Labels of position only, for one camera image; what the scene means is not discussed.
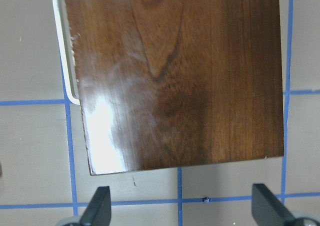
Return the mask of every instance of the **wooden board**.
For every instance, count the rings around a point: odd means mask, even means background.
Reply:
[[[279,0],[65,0],[91,174],[282,156]]]

